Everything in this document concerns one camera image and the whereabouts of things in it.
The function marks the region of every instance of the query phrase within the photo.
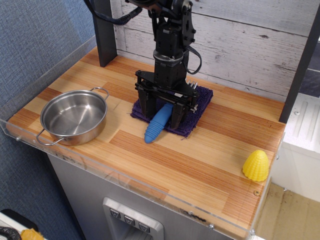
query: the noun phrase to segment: gray wall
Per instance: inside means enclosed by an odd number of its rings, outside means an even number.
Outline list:
[[[0,21],[0,118],[8,120],[96,41],[82,0],[2,0]],[[41,151],[0,132],[0,210],[24,215],[48,239],[80,239],[53,176]]]

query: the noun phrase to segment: wooden table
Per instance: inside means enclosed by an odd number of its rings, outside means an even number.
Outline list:
[[[272,166],[285,124],[284,104],[189,77],[213,90],[213,98],[188,138],[163,131],[144,142],[147,123],[132,118],[136,70],[153,66],[117,56],[99,66],[93,49],[7,123],[14,137],[119,184],[235,239],[245,239],[263,201],[267,180],[254,182],[242,173],[255,150],[266,152]],[[41,110],[53,97],[72,90],[106,88],[106,126],[94,140],[78,145],[40,145]],[[42,136],[51,142],[48,133]]]

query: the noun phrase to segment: black cable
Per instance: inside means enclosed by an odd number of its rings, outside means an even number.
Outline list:
[[[98,19],[107,21],[109,23],[115,24],[115,25],[125,25],[127,22],[129,22],[131,19],[133,19],[135,16],[137,16],[142,11],[142,7],[137,7],[135,10],[131,11],[127,15],[124,15],[120,18],[112,18],[110,16],[107,16],[105,14],[102,14],[100,12],[97,12],[92,7],[90,0],[83,0],[85,5],[88,7],[92,15],[97,17]]]
[[[196,73],[199,72],[199,70],[200,70],[200,68],[201,68],[201,66],[202,66],[202,58],[201,58],[200,53],[197,52],[197,50],[195,50],[192,46],[187,46],[186,49],[189,50],[190,52],[192,52],[193,54],[197,55],[197,56],[199,57],[199,59],[200,59],[200,64],[199,64],[198,68],[197,68],[194,72],[191,72],[191,71],[188,69],[186,63],[185,63],[184,61],[182,61],[185,70],[186,70],[189,74],[194,75],[194,74],[196,74]]]
[[[4,236],[7,240],[21,240],[19,232],[11,227],[0,226],[0,236]]]

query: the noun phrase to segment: yellow object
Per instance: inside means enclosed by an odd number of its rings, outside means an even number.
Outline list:
[[[267,179],[269,173],[269,160],[262,150],[256,150],[245,161],[242,171],[252,181],[261,182]]]
[[[23,230],[21,232],[21,239],[22,240],[44,240],[44,237],[39,232],[31,228],[31,229]]]

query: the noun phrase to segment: purple towel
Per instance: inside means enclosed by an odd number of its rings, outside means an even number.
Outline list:
[[[185,117],[184,121],[180,122],[179,127],[177,129],[170,128],[170,120],[169,120],[164,127],[164,129],[166,131],[187,137],[191,133],[191,131],[196,127],[200,117],[204,113],[206,107],[208,106],[208,104],[210,103],[210,101],[214,95],[214,92],[211,89],[208,89],[206,87],[198,86],[196,88],[196,90],[199,93],[199,97],[197,98],[197,104],[198,104],[197,111],[195,111],[195,113],[190,111],[187,114],[187,116]],[[157,99],[156,100],[156,111],[158,112],[163,107],[164,104],[165,104],[165,101],[163,101],[161,99]],[[142,114],[139,100],[137,100],[133,104],[131,117],[136,118],[136,119],[140,119],[140,120],[145,121],[147,123],[150,123],[150,121],[153,118],[153,116],[152,117],[145,117]]]

